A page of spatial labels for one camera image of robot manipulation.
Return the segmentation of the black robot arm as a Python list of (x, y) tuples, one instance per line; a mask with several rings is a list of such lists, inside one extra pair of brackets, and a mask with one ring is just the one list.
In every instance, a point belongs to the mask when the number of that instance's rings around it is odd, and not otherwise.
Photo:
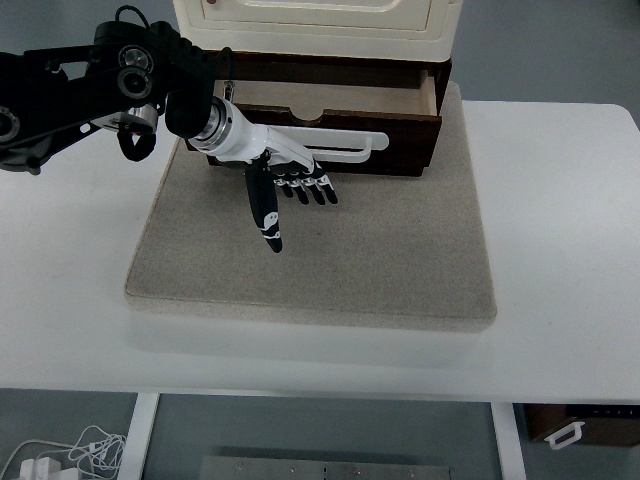
[(233, 52), (206, 52), (165, 21), (100, 24), (91, 45), (1, 55), (1, 167), (40, 173), (55, 154), (115, 120), (120, 148), (139, 162), (155, 147), (153, 127), (128, 119), (137, 108), (165, 118), (189, 139), (204, 132), (216, 80)]

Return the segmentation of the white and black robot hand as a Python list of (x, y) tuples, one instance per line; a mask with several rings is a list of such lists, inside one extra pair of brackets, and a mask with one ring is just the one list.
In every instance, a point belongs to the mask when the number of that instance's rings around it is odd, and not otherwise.
[(190, 143), (223, 166), (243, 172), (254, 222), (275, 253), (283, 248), (277, 188), (304, 205), (310, 198), (320, 205), (338, 202), (311, 150), (272, 127), (250, 122), (227, 100), (213, 99), (207, 126)]

